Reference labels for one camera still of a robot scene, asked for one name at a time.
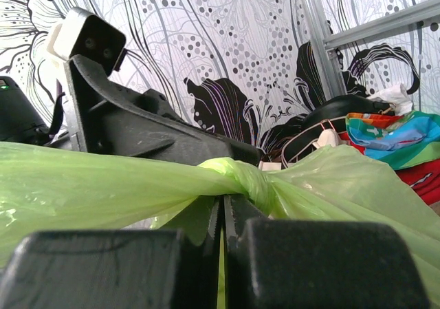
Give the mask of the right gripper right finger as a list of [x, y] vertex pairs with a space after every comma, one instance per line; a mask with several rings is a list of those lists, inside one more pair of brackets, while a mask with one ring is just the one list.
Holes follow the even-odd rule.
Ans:
[[429, 308], [407, 245], [385, 224], [272, 220], [223, 200], [227, 308]]

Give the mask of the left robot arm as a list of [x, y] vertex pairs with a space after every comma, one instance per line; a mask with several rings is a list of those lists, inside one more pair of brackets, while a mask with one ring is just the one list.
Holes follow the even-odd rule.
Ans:
[[114, 83], [85, 56], [70, 58], [64, 70], [67, 90], [50, 126], [10, 77], [1, 78], [2, 141], [187, 165], [222, 157], [259, 163], [256, 147], [184, 122], [163, 94]]

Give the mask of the green trash bag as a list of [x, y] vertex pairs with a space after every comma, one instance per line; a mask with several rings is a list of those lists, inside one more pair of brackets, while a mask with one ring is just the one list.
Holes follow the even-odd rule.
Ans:
[[384, 162], [346, 145], [280, 171], [231, 158], [197, 166], [1, 143], [1, 263], [28, 234], [167, 222], [201, 195], [242, 194], [265, 214], [392, 226], [439, 307], [439, 216]]

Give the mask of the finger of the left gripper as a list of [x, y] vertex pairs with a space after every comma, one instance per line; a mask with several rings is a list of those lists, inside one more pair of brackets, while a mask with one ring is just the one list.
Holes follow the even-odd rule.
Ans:
[[259, 163], [257, 148], [184, 122], [164, 95], [153, 89], [141, 94], [114, 83], [100, 64], [85, 56], [72, 57], [64, 70], [64, 112], [74, 151], [187, 165], [223, 157]]

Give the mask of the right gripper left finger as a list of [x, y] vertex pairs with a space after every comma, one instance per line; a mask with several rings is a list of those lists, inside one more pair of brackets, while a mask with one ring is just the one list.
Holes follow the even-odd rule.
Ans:
[[1, 276], [2, 308], [215, 308], [221, 200], [156, 230], [41, 231]]

